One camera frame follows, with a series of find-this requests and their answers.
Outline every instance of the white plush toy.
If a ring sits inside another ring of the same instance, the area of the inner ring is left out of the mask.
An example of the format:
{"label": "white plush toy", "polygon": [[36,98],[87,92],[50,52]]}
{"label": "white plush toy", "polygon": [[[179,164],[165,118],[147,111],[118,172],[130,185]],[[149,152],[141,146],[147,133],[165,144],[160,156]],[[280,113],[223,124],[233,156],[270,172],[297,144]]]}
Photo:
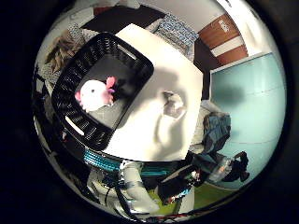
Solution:
{"label": "white plush toy", "polygon": [[113,105],[114,90],[111,87],[115,84],[114,77],[107,78],[107,84],[98,80],[89,80],[84,83],[80,91],[77,91],[75,98],[86,111],[94,111],[102,106]]}

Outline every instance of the backpack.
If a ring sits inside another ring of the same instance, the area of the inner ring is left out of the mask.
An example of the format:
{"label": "backpack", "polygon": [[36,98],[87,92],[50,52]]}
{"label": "backpack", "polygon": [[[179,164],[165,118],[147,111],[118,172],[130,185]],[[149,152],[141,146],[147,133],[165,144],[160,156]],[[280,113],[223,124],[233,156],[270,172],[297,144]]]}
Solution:
{"label": "backpack", "polygon": [[221,150],[230,137],[231,117],[228,114],[212,112],[204,118],[204,138],[205,146],[203,154],[217,152]]}

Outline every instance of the white table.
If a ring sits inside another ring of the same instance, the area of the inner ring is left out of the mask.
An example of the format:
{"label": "white table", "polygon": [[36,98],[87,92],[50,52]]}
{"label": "white table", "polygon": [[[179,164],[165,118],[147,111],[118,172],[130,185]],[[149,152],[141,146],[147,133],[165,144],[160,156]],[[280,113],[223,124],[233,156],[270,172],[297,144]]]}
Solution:
{"label": "white table", "polygon": [[[200,109],[203,74],[178,50],[134,24],[117,36],[149,58],[154,72],[104,151],[134,161],[183,160]],[[163,91],[172,91],[182,98],[187,112],[181,119],[162,116]]]}

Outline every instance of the gray cushion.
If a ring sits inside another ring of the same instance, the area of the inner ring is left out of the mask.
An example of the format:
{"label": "gray cushion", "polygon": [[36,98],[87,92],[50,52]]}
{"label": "gray cushion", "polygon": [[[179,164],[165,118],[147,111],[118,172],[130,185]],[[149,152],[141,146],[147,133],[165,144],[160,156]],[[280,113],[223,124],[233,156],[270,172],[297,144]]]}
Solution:
{"label": "gray cushion", "polygon": [[186,50],[189,49],[198,38],[198,34],[191,27],[171,14],[167,14],[164,17],[158,27],[157,33],[166,36],[172,42],[175,42]]}

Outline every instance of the teal wall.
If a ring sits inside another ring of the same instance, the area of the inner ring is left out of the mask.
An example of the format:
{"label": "teal wall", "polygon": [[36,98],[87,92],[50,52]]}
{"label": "teal wall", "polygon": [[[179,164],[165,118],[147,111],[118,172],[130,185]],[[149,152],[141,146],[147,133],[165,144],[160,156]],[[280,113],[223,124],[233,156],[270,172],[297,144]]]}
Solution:
{"label": "teal wall", "polygon": [[239,189],[262,171],[281,133],[285,109],[284,77],[272,53],[212,73],[212,102],[232,119],[231,137],[221,154],[246,151],[250,178],[245,183],[220,182]]}

